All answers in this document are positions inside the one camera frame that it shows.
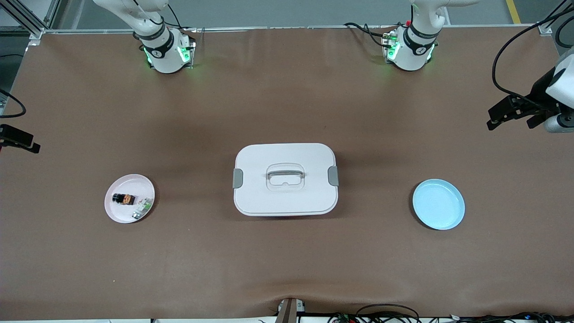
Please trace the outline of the light blue round plate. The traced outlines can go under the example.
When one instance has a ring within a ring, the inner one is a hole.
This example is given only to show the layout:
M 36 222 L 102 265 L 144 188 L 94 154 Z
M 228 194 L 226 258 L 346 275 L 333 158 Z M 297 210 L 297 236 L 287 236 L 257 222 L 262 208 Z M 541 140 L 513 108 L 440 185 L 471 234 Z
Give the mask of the light blue round plate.
M 414 189 L 412 207 L 427 227 L 446 231 L 465 218 L 465 200 L 453 184 L 442 179 L 427 179 Z

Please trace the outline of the pink round plate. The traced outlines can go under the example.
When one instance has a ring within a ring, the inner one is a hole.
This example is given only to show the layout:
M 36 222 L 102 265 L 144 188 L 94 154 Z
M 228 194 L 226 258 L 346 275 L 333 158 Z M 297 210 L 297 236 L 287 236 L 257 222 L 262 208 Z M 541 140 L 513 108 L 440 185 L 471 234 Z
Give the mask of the pink round plate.
M 134 205 L 115 204 L 112 201 L 112 195 L 114 193 L 131 194 L 132 196 L 136 196 L 136 203 Z M 154 199 L 155 202 L 155 188 L 151 180 L 146 176 L 139 174 L 125 175 L 114 181 L 108 188 L 104 199 L 104 207 L 107 215 L 113 221 L 118 223 L 135 223 L 146 216 L 145 215 L 138 220 L 131 217 L 133 211 L 135 211 L 135 208 L 137 207 L 138 202 L 143 198 L 151 198 Z

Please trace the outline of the storage box with white lid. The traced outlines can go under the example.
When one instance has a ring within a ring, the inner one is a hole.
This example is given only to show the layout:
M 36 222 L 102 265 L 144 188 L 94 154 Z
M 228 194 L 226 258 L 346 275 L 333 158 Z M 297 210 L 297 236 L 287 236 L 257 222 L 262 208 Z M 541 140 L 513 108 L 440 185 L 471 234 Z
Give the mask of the storage box with white lid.
M 334 151 L 322 143 L 253 144 L 235 158 L 233 199 L 251 217 L 322 215 L 339 200 Z

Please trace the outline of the aluminium frame profile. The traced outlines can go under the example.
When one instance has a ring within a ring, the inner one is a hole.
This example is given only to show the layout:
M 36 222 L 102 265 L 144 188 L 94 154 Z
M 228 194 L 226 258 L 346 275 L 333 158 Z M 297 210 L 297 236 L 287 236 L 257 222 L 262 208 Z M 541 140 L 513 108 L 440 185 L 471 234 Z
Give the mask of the aluminium frame profile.
M 553 8 L 549 14 L 545 17 L 545 20 L 549 17 L 557 16 L 558 14 L 569 10 L 570 8 L 574 7 L 574 0 L 560 0 L 560 2 Z M 552 25 L 558 20 L 558 18 L 553 18 L 552 20 L 548 20 L 544 24 L 541 24 L 538 27 L 538 31 L 540 35 L 551 35 Z
M 0 0 L 0 31 L 27 31 L 39 38 L 51 29 L 62 0 Z

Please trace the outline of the green and white switch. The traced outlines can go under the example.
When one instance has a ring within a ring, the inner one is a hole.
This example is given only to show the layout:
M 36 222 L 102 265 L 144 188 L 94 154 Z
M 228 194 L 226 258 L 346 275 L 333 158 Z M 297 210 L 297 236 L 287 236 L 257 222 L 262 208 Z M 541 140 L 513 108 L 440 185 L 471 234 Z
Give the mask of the green and white switch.
M 152 208 L 154 199 L 143 198 L 136 205 L 135 211 L 133 211 L 131 217 L 133 219 L 141 219 L 143 216 L 147 215 Z

